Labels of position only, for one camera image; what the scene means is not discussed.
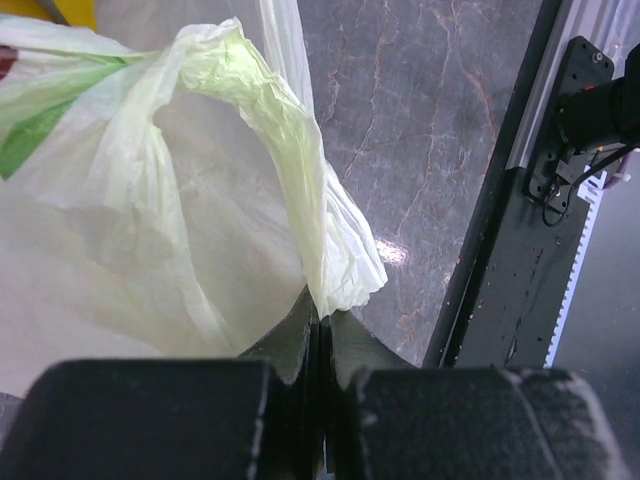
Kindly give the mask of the pale green plastic bag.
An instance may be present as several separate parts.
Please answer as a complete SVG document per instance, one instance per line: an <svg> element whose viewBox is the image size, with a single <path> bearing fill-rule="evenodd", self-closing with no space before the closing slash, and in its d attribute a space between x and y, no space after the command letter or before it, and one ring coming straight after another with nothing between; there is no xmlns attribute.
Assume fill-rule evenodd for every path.
<svg viewBox="0 0 640 480"><path fill-rule="evenodd" d="M326 160L294 1L1 5L1 389L86 357L231 357L387 280Z"/></svg>

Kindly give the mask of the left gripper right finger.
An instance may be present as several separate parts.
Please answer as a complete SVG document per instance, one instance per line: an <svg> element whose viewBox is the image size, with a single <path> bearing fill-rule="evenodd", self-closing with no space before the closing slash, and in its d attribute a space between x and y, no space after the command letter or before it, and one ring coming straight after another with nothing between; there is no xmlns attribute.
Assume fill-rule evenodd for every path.
<svg viewBox="0 0 640 480"><path fill-rule="evenodd" d="M320 479L335 478L339 400L361 369L414 369L371 334L351 312L337 311L320 323L319 375L322 393L323 466Z"/></svg>

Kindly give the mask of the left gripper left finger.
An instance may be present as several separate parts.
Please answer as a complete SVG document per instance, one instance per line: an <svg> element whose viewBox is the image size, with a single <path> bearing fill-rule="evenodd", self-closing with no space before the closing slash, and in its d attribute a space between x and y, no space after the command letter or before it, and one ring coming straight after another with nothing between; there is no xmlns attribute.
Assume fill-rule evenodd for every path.
<svg viewBox="0 0 640 480"><path fill-rule="evenodd" d="M313 479L317 470L320 322L308 290L242 356L270 364L258 479Z"/></svg>

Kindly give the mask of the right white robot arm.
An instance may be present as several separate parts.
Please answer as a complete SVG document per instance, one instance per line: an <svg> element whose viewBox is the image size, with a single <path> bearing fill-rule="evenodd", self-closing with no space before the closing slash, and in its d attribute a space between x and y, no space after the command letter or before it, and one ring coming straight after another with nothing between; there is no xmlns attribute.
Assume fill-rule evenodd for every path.
<svg viewBox="0 0 640 480"><path fill-rule="evenodd" d="M559 114L559 130L563 141L577 151L639 144L639 45L629 52L622 77L568 97Z"/></svg>

